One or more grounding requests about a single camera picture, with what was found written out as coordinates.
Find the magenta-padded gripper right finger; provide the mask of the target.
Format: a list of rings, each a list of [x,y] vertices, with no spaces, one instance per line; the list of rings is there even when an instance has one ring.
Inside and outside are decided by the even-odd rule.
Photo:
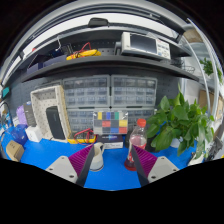
[[[137,146],[132,148],[131,153],[141,186],[155,182],[178,171],[178,168],[165,156],[156,157]]]

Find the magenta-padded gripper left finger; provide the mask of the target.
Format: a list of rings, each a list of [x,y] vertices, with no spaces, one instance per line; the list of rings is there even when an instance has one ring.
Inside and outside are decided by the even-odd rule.
[[[47,171],[83,187],[94,155],[94,146],[86,146],[69,157],[60,156]]]

